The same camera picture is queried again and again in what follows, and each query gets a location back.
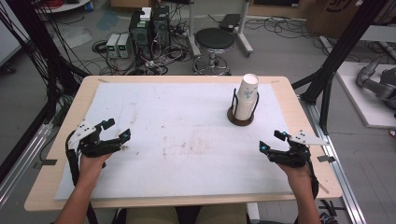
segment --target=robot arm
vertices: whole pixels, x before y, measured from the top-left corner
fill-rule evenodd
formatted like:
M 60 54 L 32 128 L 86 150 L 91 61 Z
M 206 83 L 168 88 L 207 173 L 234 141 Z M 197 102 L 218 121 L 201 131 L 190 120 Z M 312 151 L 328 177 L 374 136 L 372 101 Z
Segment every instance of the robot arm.
M 379 59 L 376 59 L 363 67 L 358 73 L 356 84 L 359 87 L 372 91 L 379 99 L 387 101 L 392 99 L 396 94 L 396 87 L 391 84 L 392 82 L 396 82 L 396 73 L 394 69 L 386 70 L 383 72 L 379 83 L 372 81 L 371 76 L 375 73 L 378 64 Z

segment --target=human hand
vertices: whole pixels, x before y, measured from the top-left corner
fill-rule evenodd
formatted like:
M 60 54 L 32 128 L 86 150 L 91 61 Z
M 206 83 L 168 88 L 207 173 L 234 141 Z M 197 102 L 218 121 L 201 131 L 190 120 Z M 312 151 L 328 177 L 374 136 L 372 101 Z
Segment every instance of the human hand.
M 278 166 L 288 176 L 289 185 L 296 198 L 312 195 L 311 174 L 307 165 L 300 168 L 292 168 L 282 164 L 278 164 Z
M 102 172 L 103 163 L 111 155 L 106 154 L 101 157 L 89 158 L 82 154 L 79 166 L 78 186 L 93 189 L 96 186 L 99 174 Z

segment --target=wooden table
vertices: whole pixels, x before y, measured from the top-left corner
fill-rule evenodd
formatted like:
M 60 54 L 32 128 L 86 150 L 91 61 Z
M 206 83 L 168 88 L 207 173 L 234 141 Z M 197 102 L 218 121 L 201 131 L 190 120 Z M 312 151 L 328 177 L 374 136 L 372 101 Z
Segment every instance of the wooden table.
M 64 142 L 72 131 L 84 119 L 98 85 L 102 82 L 111 83 L 240 83 L 241 77 L 195 77 L 195 76 L 164 76 L 164 77 L 86 77 L 81 84 L 78 94 L 64 119 L 54 144 L 47 157 L 57 160 L 54 166 L 43 166 L 25 202 L 27 211 L 60 210 L 65 201 L 54 200 L 59 187 L 64 165 L 67 161 L 64 154 Z M 290 133 L 304 130 L 313 133 L 310 123 L 300 106 L 300 103 L 285 77 L 260 77 L 260 83 L 271 84 L 276 99 L 282 110 Z M 327 162 L 319 162 L 317 157 L 324 155 L 321 147 L 311 147 L 312 161 L 320 183 L 318 198 L 338 198 L 342 191 L 336 180 L 332 168 Z M 211 203 L 249 203 L 264 201 L 293 200 L 292 195 L 221 195 L 221 196 L 190 196 L 177 198 L 129 198 L 116 200 L 92 200 L 94 207 L 136 207 L 161 206 L 182 204 L 211 204 Z

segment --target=black metal frame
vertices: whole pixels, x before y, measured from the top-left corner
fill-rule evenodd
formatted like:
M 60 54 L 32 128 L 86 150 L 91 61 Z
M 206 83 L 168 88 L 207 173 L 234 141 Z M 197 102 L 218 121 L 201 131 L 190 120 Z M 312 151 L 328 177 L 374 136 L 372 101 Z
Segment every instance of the black metal frame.
M 329 114 L 332 79 L 349 52 L 352 51 L 355 45 L 359 42 L 387 2 L 388 0 L 364 0 L 358 12 L 353 17 L 352 21 L 343 32 L 332 52 L 329 54 L 319 70 L 291 85 L 294 89 L 298 89 L 308 83 L 311 83 L 306 92 L 301 94 L 301 100 L 306 101 L 311 105 L 316 103 L 316 100 L 323 92 L 319 125 L 325 134 L 328 134 L 327 119 Z
M 32 137 L 41 124 L 43 122 L 46 124 L 49 123 L 55 116 L 56 105 L 62 97 L 58 84 L 62 85 L 62 92 L 64 94 L 73 96 L 79 88 L 76 77 L 82 79 L 89 76 L 88 73 L 75 67 L 62 56 L 61 52 L 53 43 L 46 26 L 37 15 L 35 6 L 32 4 L 33 2 L 28 0 L 7 0 L 7 3 L 29 35 L 30 41 L 28 43 L 23 41 L 19 27 L 14 26 L 13 22 L 7 17 L 7 13 L 0 13 L 0 21 L 15 36 L 22 49 L 37 68 L 40 76 L 43 77 L 44 82 L 46 82 L 48 102 L 29 126 L 18 144 L 0 165 L 0 183 L 6 179 L 9 171 L 32 140 Z M 42 58 L 37 57 L 36 50 L 38 50 L 38 54 Z

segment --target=white cup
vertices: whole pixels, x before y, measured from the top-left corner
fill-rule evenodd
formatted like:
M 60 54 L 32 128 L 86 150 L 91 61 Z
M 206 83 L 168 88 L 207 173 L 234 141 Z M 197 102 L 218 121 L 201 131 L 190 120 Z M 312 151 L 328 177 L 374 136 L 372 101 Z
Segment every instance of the white cup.
M 249 119 L 251 116 L 251 112 L 253 111 L 254 105 L 256 104 L 256 101 L 246 102 L 240 100 L 239 96 L 236 97 L 238 98 L 238 107 L 236 107 L 236 100 L 235 100 L 235 102 L 233 103 L 233 115 L 235 116 L 236 119 L 239 120 Z
M 257 99 L 257 89 L 259 88 L 259 78 L 254 74 L 246 74 L 239 87 L 238 99 L 245 102 L 255 102 Z

